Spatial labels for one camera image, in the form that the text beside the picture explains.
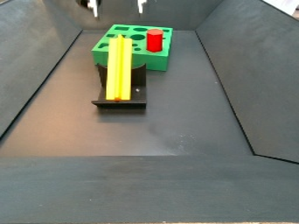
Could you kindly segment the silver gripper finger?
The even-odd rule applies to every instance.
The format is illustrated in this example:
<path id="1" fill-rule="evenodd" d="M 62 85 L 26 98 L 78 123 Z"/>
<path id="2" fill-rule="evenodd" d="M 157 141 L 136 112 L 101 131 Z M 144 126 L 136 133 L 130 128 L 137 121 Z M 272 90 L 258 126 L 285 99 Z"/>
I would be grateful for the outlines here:
<path id="1" fill-rule="evenodd" d="M 91 9 L 93 16 L 98 16 L 98 3 L 97 0 L 87 0 L 87 8 Z"/>
<path id="2" fill-rule="evenodd" d="M 138 14 L 142 14 L 144 13 L 144 5 L 146 3 L 146 0 L 136 0 L 136 3 L 137 3 Z"/>

